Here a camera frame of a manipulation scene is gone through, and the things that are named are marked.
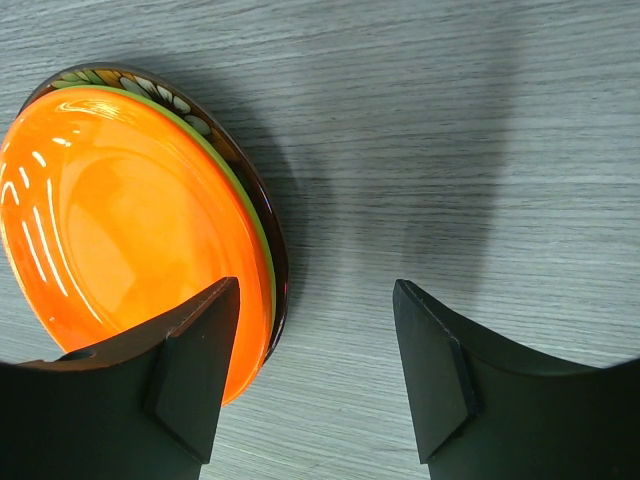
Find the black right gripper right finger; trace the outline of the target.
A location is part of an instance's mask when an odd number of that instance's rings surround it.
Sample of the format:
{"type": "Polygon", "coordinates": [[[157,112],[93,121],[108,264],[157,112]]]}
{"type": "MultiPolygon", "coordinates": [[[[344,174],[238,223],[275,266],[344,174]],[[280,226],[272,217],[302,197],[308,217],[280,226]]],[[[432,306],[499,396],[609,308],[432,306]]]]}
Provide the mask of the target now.
{"type": "Polygon", "coordinates": [[[393,291],[420,462],[434,479],[635,479],[639,363],[517,343],[408,280],[393,291]]]}

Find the red floral plate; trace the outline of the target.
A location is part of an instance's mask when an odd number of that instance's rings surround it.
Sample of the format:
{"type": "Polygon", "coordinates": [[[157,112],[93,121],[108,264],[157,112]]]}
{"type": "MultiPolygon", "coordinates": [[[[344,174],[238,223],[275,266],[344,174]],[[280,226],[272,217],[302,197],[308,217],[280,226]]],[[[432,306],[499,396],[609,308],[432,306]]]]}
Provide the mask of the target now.
{"type": "Polygon", "coordinates": [[[275,270],[275,318],[266,354],[270,357],[284,331],[288,308],[289,258],[284,235],[258,169],[211,110],[184,89],[153,72],[114,62],[89,62],[64,68],[33,89],[21,107],[26,108],[40,97],[62,88],[65,82],[80,85],[104,84],[122,89],[124,86],[119,81],[121,76],[138,83],[153,101],[171,110],[199,131],[226,161],[248,194],[264,229],[275,270]]]}

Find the orange plate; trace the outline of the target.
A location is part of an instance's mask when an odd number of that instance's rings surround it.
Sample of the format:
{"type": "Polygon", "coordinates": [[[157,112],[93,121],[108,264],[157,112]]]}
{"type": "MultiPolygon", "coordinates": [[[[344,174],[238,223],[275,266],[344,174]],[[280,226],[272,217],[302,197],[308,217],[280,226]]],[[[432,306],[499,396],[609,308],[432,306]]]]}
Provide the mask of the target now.
{"type": "Polygon", "coordinates": [[[30,307],[66,352],[236,278],[224,402],[256,378],[275,314],[266,236],[221,156],[175,115],[110,87],[31,103],[1,147],[1,236],[30,307]]]}

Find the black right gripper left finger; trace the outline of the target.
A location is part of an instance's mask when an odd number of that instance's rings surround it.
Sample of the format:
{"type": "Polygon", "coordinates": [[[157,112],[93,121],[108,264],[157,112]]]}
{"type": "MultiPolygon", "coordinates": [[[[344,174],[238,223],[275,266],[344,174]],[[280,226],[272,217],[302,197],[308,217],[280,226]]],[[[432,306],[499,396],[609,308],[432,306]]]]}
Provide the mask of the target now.
{"type": "Polygon", "coordinates": [[[1,367],[5,479],[196,479],[212,455],[240,289],[181,305],[54,361],[1,367]]]}

